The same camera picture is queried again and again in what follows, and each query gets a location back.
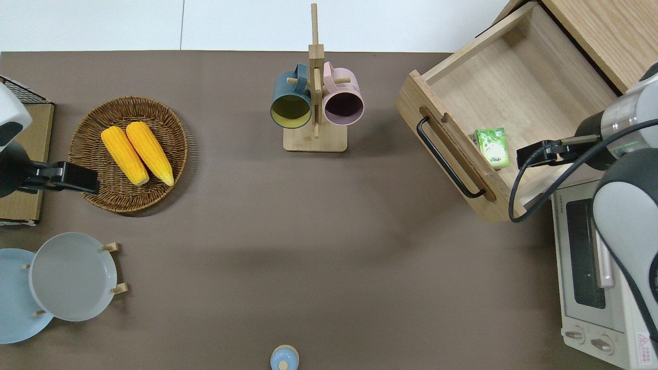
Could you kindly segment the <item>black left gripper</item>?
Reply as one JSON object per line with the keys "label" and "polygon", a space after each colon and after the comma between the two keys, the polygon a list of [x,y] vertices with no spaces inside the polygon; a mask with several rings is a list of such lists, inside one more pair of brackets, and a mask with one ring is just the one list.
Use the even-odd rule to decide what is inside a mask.
{"label": "black left gripper", "polygon": [[96,170],[88,169],[67,161],[54,164],[54,175],[51,183],[54,191],[76,191],[97,196],[101,183]]}

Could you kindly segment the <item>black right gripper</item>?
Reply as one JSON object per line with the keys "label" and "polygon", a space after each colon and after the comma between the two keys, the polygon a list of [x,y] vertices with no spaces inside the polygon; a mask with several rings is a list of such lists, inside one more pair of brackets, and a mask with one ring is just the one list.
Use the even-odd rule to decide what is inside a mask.
{"label": "black right gripper", "polygon": [[558,166],[566,164],[559,159],[561,153],[561,140],[541,140],[534,144],[516,150],[517,168],[540,167],[543,165]]}

